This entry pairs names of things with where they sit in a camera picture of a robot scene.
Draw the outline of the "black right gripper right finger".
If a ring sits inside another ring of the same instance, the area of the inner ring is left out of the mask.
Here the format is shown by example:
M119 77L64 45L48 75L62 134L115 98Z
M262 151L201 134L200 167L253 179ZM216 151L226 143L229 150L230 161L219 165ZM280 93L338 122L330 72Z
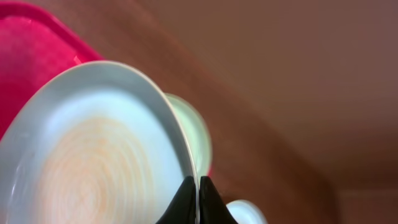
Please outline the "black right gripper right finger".
M208 176L200 179L199 205L200 224L238 224Z

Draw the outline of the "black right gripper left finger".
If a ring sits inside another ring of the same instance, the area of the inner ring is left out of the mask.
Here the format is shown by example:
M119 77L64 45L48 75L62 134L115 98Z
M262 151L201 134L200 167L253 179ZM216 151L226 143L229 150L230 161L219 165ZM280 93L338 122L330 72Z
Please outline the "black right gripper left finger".
M184 178L172 201L156 224L194 224L196 221L196 185L194 178Z

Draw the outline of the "pale blue plate front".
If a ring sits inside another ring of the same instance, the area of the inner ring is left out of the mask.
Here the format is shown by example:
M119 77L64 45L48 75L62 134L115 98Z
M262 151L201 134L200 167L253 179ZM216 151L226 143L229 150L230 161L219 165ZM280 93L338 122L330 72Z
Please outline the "pale blue plate front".
M268 224L263 213L247 200L235 200L226 205L238 224Z

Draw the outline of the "pale blue plate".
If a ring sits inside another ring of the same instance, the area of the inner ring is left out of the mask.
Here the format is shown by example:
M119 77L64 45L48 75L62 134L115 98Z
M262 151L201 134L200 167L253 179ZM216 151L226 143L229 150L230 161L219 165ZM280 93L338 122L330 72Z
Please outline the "pale blue plate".
M197 174L164 92L119 62L57 75L1 139L2 223L155 223Z
M183 98L166 94L187 137L199 177L211 175L213 148L208 127L201 114Z
M226 205L238 224L268 224L263 213L247 200L235 200Z

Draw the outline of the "pale blue plate back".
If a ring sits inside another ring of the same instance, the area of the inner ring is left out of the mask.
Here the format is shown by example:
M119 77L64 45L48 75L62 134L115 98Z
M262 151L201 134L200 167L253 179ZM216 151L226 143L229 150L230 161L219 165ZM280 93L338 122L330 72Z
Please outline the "pale blue plate back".
M211 175L213 148L208 127L201 114L183 98L166 94L187 137L199 177Z

